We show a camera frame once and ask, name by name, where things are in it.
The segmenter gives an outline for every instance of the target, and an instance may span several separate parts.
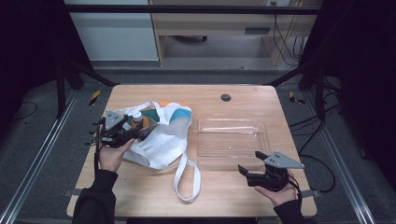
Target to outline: cabinet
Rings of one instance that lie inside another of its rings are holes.
[[[150,0],[154,6],[243,6],[265,7],[270,0]],[[321,0],[289,0],[289,7],[320,6]],[[164,63],[166,37],[169,35],[260,35],[266,50],[270,54],[271,62],[277,65],[281,59],[280,51],[286,49],[282,37],[309,36],[316,16],[295,15],[242,15],[242,14],[170,14],[153,13],[152,21],[157,41],[160,63]]]
[[[147,5],[146,0],[64,0],[67,5]],[[90,60],[157,61],[148,13],[70,13]]]

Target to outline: bag strap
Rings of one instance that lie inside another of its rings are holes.
[[[133,111],[136,111],[136,110],[143,110],[143,109],[148,108],[148,107],[151,106],[151,105],[154,105],[155,110],[157,111],[157,115],[158,115],[158,117],[160,118],[160,121],[159,121],[158,123],[161,123],[161,124],[169,124],[169,122],[166,121],[166,116],[165,116],[165,114],[164,114],[164,112],[163,112],[163,109],[161,108],[161,106],[160,106],[157,102],[154,102],[154,101],[147,101],[147,102],[145,102],[145,103],[142,104],[142,105],[137,105],[137,106],[128,107],[128,108],[124,108],[124,109],[118,109],[118,110],[115,110],[115,112],[118,112],[118,113],[121,113],[121,114],[128,114],[128,115],[129,115],[129,114],[131,114]]]
[[[178,192],[178,182],[180,178],[183,176],[184,170],[186,169],[186,165],[192,166],[194,168],[194,179],[192,183],[192,195],[190,198],[184,198]],[[200,190],[201,190],[201,171],[199,170],[197,164],[194,161],[191,161],[187,158],[186,152],[183,152],[181,155],[180,162],[178,164],[175,179],[174,179],[174,188],[178,195],[178,197],[184,202],[193,203],[197,198]]]

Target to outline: clear plastic tray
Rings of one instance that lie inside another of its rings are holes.
[[[255,151],[271,154],[263,120],[200,119],[198,120],[198,164],[209,170],[262,170],[263,161]]]

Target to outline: person's arm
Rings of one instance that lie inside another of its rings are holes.
[[[300,202],[296,199],[296,189],[291,184],[278,192],[256,186],[254,187],[260,194],[271,200],[274,205],[274,211],[282,220],[283,224],[316,224],[314,219],[304,219],[301,213]]]
[[[76,202],[73,224],[114,223],[116,196],[112,189],[116,183],[123,154],[131,147],[134,139],[124,146],[103,146],[100,151],[100,168],[88,189],[83,189]]]

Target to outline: black sleeve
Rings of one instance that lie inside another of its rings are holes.
[[[113,224],[116,196],[112,189],[118,175],[98,170],[93,184],[83,189],[76,202],[73,224]]]
[[[299,201],[293,200],[274,207],[283,224],[317,224],[314,219],[304,219]]]

